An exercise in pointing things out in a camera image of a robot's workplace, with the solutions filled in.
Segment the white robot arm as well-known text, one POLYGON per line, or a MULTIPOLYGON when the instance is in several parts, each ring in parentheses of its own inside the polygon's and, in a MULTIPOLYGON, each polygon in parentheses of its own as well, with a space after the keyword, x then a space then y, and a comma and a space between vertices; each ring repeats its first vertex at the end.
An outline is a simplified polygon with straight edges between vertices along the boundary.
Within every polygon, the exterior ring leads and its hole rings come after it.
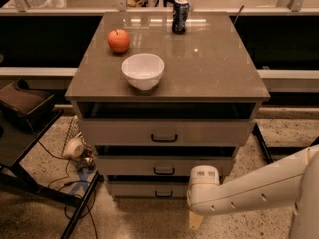
POLYGON ((319 145, 257 169, 227 183, 218 170, 191 170, 187 191, 189 227, 205 216, 291 206, 289 239, 319 239, 319 145))

